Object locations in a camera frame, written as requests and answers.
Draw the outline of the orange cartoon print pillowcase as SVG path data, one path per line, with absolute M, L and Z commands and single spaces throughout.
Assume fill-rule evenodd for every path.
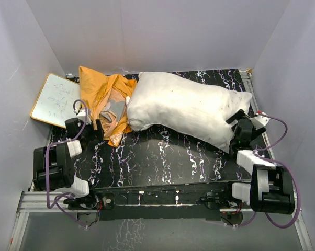
M 81 99 L 90 110 L 94 130 L 97 130 L 95 120 L 100 119 L 104 139 L 110 146 L 118 147 L 122 136 L 131 132 L 126 108 L 137 80 L 127 79 L 120 74 L 107 76 L 84 66 L 80 66 L 78 72 Z

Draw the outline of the white pillow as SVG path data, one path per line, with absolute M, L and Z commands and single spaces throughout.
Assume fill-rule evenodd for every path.
M 141 72 L 127 105 L 133 131 L 159 124 L 228 152 L 231 116 L 248 112 L 253 95 L 197 83 L 172 73 Z

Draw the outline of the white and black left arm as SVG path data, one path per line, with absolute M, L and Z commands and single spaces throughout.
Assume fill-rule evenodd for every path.
M 92 184 L 78 178 L 75 174 L 74 158 L 87 148 L 88 137 L 94 134 L 91 124 L 85 126 L 75 141 L 59 142 L 49 149 L 34 149 L 33 152 L 33 184 L 36 191 L 46 191 L 46 163 L 49 164 L 49 191 L 66 193 L 64 204 L 69 209 L 103 208 L 103 200 L 99 198 Z

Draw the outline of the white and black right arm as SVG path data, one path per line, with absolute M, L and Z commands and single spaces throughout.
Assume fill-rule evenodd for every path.
M 229 182 L 223 194 L 224 203 L 234 208 L 249 205 L 255 212 L 292 214 L 295 209 L 294 184 L 288 169 L 261 154 L 269 147 L 255 149 L 251 142 L 266 131 L 270 117 L 258 111 L 248 116 L 240 109 L 226 120 L 232 126 L 233 137 L 229 155 L 251 174 L 251 181 Z

